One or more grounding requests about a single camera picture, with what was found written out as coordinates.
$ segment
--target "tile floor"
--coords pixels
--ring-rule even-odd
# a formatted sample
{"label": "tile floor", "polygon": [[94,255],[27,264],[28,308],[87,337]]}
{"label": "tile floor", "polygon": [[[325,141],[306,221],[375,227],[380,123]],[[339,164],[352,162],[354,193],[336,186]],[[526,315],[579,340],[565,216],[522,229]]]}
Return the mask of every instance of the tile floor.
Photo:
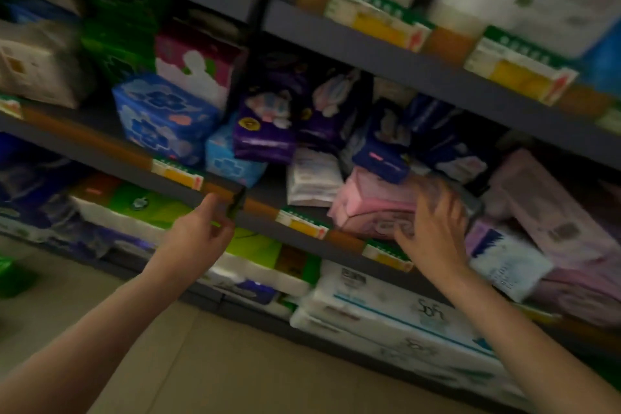
{"label": "tile floor", "polygon": [[[0,253],[41,277],[0,300],[0,378],[112,293],[121,281],[0,237]],[[140,337],[92,414],[436,413],[477,409],[175,303]]]}

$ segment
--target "pink package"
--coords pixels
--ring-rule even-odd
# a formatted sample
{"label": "pink package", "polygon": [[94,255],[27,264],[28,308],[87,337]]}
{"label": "pink package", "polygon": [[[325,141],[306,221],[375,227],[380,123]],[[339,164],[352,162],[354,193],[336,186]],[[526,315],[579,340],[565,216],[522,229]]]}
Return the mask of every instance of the pink package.
{"label": "pink package", "polygon": [[155,70],[182,89],[226,109],[247,50],[174,20],[155,37]]}
{"label": "pink package", "polygon": [[511,154],[489,182],[504,194],[513,216],[558,267],[580,269],[621,253],[617,241],[529,151]]}
{"label": "pink package", "polygon": [[552,270],[535,287],[532,300],[599,327],[621,326],[621,255],[580,270]]}
{"label": "pink package", "polygon": [[337,193],[328,216],[343,231],[360,237],[392,239],[394,225],[414,234],[415,192],[406,183],[396,185],[362,167]]}

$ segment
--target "forearm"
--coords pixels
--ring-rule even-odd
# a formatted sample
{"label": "forearm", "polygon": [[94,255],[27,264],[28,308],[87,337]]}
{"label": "forearm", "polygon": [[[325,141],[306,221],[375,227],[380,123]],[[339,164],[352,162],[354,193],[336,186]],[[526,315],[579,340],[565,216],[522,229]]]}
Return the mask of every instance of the forearm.
{"label": "forearm", "polygon": [[621,411],[619,393],[477,274],[462,272],[442,291],[483,334],[541,412]]}
{"label": "forearm", "polygon": [[4,413],[82,413],[136,339],[180,291],[140,275],[33,355],[0,385]]}

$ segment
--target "yellow round sticker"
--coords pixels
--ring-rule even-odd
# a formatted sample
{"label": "yellow round sticker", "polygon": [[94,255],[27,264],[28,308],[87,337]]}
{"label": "yellow round sticker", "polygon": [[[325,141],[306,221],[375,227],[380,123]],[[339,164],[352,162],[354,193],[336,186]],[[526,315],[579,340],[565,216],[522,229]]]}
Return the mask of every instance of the yellow round sticker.
{"label": "yellow round sticker", "polygon": [[239,126],[247,129],[248,131],[259,131],[261,123],[254,118],[246,117],[239,120]]}
{"label": "yellow round sticker", "polygon": [[312,116],[312,110],[310,108],[305,108],[302,110],[302,119],[309,120]]}

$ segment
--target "person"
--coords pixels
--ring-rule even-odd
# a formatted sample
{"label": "person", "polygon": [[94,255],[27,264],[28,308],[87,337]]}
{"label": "person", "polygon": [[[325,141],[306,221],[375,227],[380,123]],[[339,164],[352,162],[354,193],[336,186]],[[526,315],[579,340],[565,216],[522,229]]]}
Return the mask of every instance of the person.
{"label": "person", "polygon": [[[463,206],[440,181],[436,206],[420,186],[414,236],[396,240],[431,283],[461,310],[539,412],[621,412],[621,395],[548,337],[468,267]],[[140,334],[224,252],[234,224],[207,195],[178,219],[141,275],[0,384],[3,414],[84,413]]]}

